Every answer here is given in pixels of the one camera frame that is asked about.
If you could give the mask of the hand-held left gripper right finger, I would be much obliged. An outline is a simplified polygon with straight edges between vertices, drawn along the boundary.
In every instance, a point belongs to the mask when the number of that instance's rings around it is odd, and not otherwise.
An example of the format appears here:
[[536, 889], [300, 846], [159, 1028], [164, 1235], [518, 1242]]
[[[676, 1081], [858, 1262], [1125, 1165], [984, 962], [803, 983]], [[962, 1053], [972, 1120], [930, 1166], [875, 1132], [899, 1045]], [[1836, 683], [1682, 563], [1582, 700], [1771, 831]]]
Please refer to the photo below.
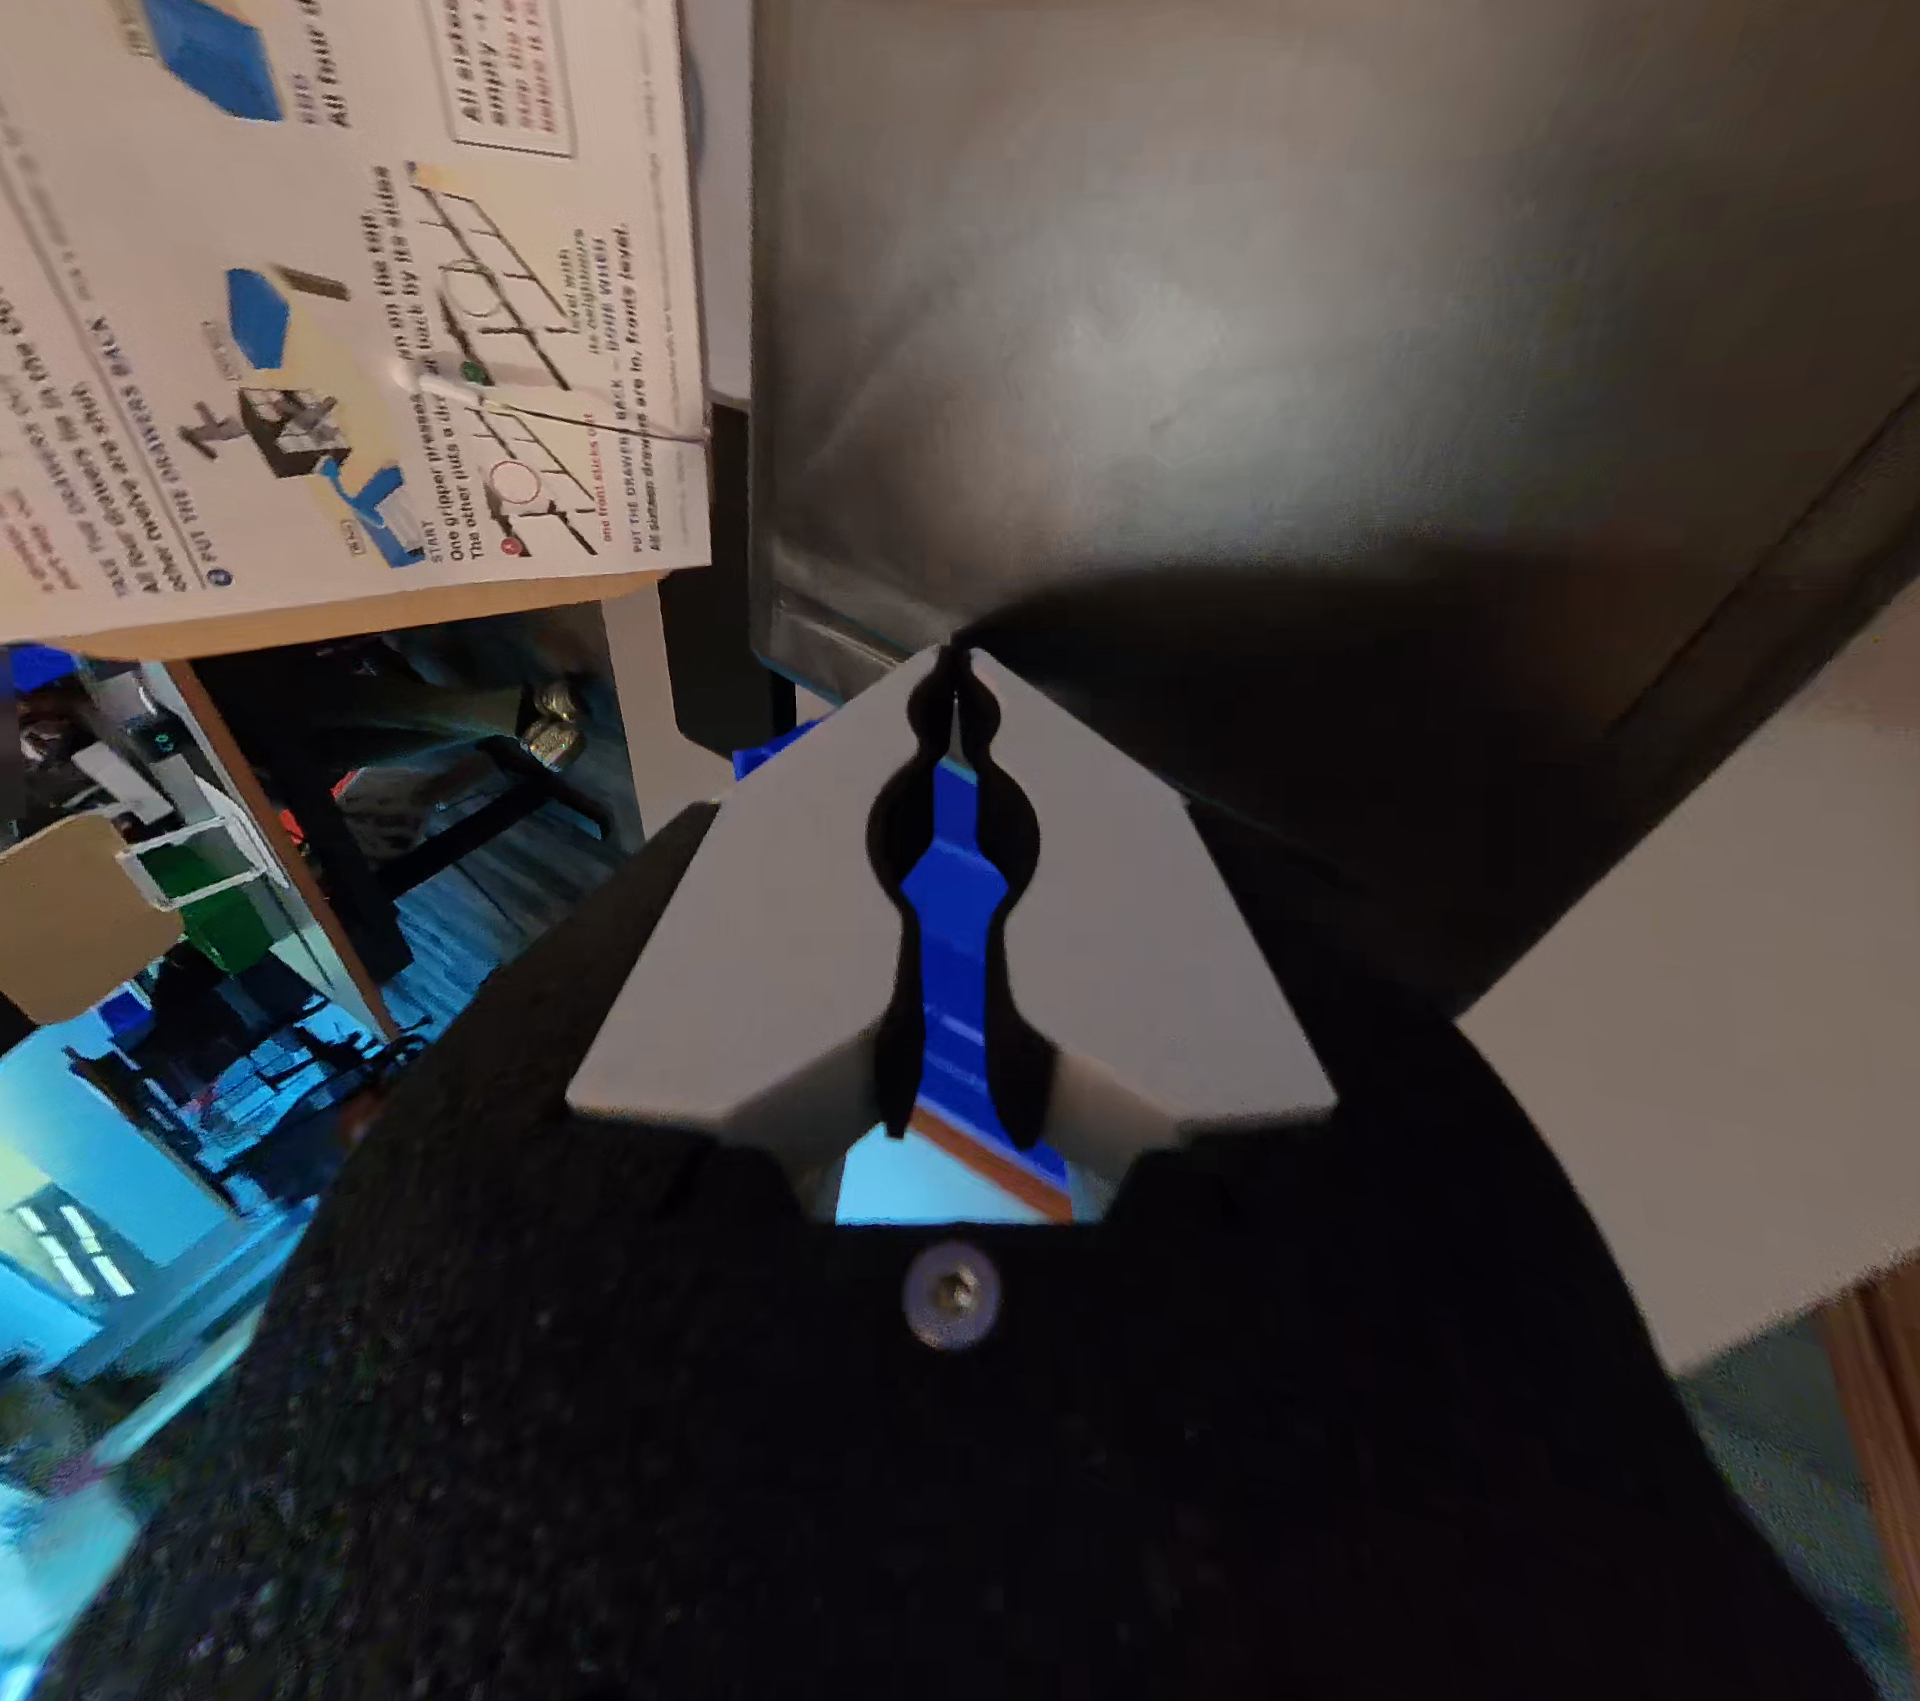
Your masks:
[[1052, 1055], [1040, 1138], [1118, 1184], [1212, 1132], [1318, 1122], [1336, 1091], [1188, 803], [983, 650], [989, 762], [1037, 816], [1004, 920], [1012, 1009]]

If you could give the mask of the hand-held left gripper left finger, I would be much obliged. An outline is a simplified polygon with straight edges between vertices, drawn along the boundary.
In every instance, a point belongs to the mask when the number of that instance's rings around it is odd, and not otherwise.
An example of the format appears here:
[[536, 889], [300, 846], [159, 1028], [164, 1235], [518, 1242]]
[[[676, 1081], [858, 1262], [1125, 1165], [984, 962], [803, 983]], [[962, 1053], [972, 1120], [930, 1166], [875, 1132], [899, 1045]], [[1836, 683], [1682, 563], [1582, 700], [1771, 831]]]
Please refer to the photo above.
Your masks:
[[937, 834], [955, 655], [933, 647], [718, 804], [569, 1106], [757, 1149], [796, 1178], [900, 1138], [927, 1053], [906, 879]]

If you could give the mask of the blue plastic bin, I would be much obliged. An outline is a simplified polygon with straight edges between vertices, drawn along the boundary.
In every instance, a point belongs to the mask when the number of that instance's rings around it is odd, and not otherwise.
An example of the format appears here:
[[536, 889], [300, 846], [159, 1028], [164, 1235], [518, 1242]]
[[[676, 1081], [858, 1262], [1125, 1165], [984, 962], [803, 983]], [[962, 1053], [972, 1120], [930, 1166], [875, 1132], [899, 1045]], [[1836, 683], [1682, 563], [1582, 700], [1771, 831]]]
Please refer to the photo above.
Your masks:
[[[943, 762], [933, 776], [930, 841], [902, 882], [919, 923], [924, 1055], [915, 1117], [970, 1125], [1002, 1135], [991, 1106], [986, 1070], [989, 926], [1004, 879], [979, 846], [976, 778]], [[781, 874], [754, 896], [741, 930], [749, 971], [769, 983], [775, 1000], [805, 996], [805, 930], [811, 902]]]

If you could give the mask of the green box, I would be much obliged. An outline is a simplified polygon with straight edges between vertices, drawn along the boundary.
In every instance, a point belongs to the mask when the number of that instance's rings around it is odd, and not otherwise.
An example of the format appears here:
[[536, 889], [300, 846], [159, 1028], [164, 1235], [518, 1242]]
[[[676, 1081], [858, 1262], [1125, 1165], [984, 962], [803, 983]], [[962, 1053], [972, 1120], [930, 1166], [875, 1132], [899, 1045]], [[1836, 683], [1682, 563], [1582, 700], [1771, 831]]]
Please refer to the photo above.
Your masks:
[[140, 865], [178, 910], [187, 942], [221, 973], [238, 974], [275, 950], [275, 884], [227, 828], [151, 841]]

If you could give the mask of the brown cardboard piece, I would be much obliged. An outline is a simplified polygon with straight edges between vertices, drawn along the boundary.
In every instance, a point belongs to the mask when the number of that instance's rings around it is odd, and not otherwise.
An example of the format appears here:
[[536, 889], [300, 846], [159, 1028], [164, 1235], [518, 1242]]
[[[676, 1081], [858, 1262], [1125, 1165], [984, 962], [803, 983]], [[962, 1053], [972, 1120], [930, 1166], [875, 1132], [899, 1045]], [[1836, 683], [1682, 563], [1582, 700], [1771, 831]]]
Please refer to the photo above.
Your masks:
[[66, 1022], [182, 938], [124, 865], [113, 821], [65, 818], [2, 853], [2, 994], [28, 1024]]

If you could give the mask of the printed instruction sheet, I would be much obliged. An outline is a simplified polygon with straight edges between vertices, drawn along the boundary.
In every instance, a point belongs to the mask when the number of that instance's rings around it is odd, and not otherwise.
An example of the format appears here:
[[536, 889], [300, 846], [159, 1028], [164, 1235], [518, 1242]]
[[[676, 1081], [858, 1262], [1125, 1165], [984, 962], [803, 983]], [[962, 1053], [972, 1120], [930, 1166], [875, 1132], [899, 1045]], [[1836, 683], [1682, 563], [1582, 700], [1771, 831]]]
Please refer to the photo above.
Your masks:
[[710, 556], [678, 0], [2, 0], [4, 640]]

